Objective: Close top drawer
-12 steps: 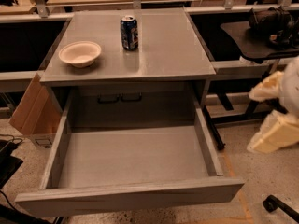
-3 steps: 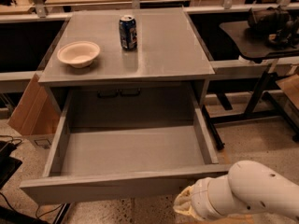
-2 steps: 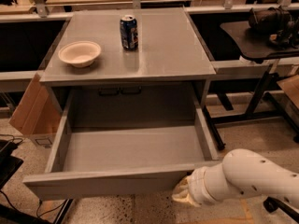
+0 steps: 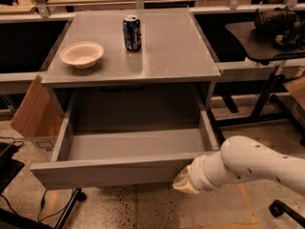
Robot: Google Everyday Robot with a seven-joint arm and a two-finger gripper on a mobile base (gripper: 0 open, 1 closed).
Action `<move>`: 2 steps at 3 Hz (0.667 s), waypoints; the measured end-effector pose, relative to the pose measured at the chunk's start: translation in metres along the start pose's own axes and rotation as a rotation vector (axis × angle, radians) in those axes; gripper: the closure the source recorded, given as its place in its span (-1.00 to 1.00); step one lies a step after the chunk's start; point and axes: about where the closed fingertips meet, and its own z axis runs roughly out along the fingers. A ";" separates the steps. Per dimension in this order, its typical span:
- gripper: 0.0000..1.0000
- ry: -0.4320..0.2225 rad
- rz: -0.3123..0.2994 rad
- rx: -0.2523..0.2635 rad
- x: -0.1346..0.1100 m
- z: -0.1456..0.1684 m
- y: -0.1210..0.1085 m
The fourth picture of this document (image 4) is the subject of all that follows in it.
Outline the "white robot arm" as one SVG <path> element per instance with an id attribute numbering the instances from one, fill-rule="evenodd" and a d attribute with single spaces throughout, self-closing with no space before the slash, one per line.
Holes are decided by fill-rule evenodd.
<path id="1" fill-rule="evenodd" d="M 173 188 L 187 194 L 212 191 L 225 184 L 268 179 L 305 195 L 305 160 L 276 152 L 256 140 L 236 135 L 219 151 L 195 158 L 181 170 Z"/>

